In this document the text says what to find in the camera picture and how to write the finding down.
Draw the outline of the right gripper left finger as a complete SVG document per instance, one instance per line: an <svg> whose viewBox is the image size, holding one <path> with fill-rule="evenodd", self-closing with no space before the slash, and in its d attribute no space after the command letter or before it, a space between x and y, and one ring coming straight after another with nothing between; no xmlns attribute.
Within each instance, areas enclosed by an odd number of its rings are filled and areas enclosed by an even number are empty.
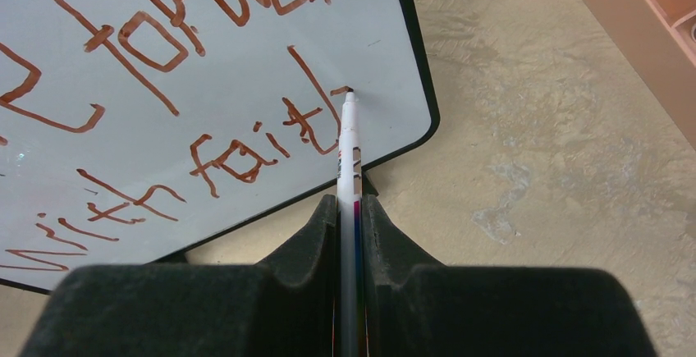
<svg viewBox="0 0 696 357"><path fill-rule="evenodd" d="M331 195L255 264L94 265L54 290L24 356L329 356Z"/></svg>

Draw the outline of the black-framed whiteboard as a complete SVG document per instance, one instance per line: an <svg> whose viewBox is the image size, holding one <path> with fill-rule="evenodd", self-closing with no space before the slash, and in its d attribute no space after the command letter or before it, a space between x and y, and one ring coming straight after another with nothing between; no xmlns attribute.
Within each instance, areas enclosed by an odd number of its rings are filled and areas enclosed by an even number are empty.
<svg viewBox="0 0 696 357"><path fill-rule="evenodd" d="M433 136L414 0L1 0L1 280L186 251Z"/></svg>

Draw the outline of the white whiteboard marker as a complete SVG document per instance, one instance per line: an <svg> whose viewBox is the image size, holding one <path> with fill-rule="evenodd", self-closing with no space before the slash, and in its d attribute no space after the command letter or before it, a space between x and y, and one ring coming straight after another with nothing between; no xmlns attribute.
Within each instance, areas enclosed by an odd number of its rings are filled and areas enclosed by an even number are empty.
<svg viewBox="0 0 696 357"><path fill-rule="evenodd" d="M367 354L361 245L362 185L358 104L354 90L348 89L341 109L337 173L340 296L336 352L340 356Z"/></svg>

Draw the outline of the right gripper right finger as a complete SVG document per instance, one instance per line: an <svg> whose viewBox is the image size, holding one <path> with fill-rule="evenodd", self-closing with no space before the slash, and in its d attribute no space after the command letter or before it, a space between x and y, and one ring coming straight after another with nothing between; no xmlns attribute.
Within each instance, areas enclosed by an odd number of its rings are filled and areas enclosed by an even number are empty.
<svg viewBox="0 0 696 357"><path fill-rule="evenodd" d="M377 198L362 226L372 356L654 356L630 295L598 268L447 266Z"/></svg>

